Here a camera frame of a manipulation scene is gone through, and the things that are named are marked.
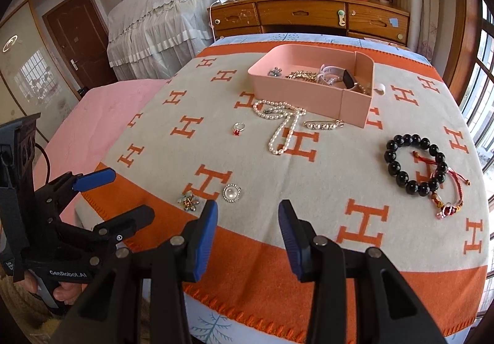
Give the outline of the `person's left hand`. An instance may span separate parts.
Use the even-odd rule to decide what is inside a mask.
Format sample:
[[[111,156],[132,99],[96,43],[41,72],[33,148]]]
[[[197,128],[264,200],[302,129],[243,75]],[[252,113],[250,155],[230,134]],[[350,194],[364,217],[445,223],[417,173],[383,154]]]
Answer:
[[[39,293],[39,285],[33,274],[26,271],[24,278],[19,282],[31,294]],[[75,284],[70,282],[61,282],[54,290],[54,299],[65,303],[66,305],[74,305],[76,300],[86,289],[86,284]]]

